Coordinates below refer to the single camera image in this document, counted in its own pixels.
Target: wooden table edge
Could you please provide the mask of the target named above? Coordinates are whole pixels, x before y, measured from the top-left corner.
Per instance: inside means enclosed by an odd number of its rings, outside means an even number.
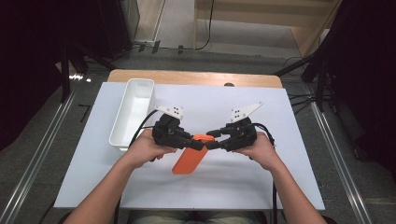
[[[236,87],[283,88],[280,78],[274,75],[169,70],[115,69],[110,72],[107,81],[127,82],[131,78],[148,78],[160,84],[223,86],[232,83]]]

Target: black curtain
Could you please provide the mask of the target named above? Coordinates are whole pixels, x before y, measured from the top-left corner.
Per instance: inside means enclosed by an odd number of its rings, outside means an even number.
[[[0,150],[19,136],[62,83],[55,66],[60,42],[54,4],[0,3]]]
[[[340,117],[345,123],[352,117],[359,123],[363,134],[353,139],[356,147],[395,175],[396,2],[349,0],[343,5],[340,12],[353,8],[324,53],[335,77],[336,98],[351,113],[339,111]]]

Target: forearm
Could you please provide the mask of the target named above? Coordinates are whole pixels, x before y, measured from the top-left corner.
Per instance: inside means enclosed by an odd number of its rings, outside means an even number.
[[[305,197],[283,162],[271,171],[271,174],[288,223],[326,223]]]
[[[134,168],[122,159],[117,161],[65,223],[108,224],[133,170]]]

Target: person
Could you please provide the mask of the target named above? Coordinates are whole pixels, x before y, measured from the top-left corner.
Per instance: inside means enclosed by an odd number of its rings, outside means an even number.
[[[175,152],[170,147],[157,146],[151,137],[151,130],[143,131],[129,147],[129,149],[113,165],[104,179],[92,190],[92,192],[78,205],[78,207],[67,217],[64,223],[110,223],[114,210],[120,196],[134,169],[141,167],[152,158],[160,160],[164,154]],[[324,218],[308,201],[299,186],[292,177],[290,171],[279,158],[265,133],[257,133],[257,139],[250,147],[235,150],[236,153],[249,156],[256,161],[264,170],[271,173],[283,211],[289,224],[292,223],[326,223]],[[188,223],[188,221],[174,220],[197,215],[197,212],[178,212],[173,216],[172,212],[149,211],[145,215],[137,215],[135,223]],[[260,223],[260,217],[254,212],[207,212],[200,215],[210,223]]]

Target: black stand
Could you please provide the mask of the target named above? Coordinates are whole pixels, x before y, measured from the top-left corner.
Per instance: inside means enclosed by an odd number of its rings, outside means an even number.
[[[108,61],[104,60],[103,58],[99,57],[95,53],[91,52],[90,50],[84,48],[79,44],[62,44],[61,67],[63,75],[63,92],[61,103],[63,103],[66,100],[67,96],[70,94],[69,61],[78,73],[86,74],[88,72],[88,65],[85,63],[83,55],[94,59],[110,71],[117,68],[113,64],[109,63]]]
[[[339,30],[341,30],[342,26],[345,23],[345,20],[352,15],[352,10],[357,7],[357,2],[359,1],[343,1],[341,6],[338,9],[338,13],[334,18],[334,22],[332,24],[332,28],[330,32],[324,38],[322,44],[319,48],[312,54],[302,58],[299,62],[293,63],[288,67],[285,67],[277,72],[274,75],[281,77],[294,69],[297,69],[301,66],[307,65],[303,74],[301,75],[301,79],[303,82],[312,82],[315,76],[318,74],[318,86],[316,92],[316,103],[319,107],[320,111],[323,111],[322,103],[323,103],[323,91],[325,86],[325,80],[328,71],[328,58],[331,56],[331,47],[336,45],[335,38],[340,36]]]

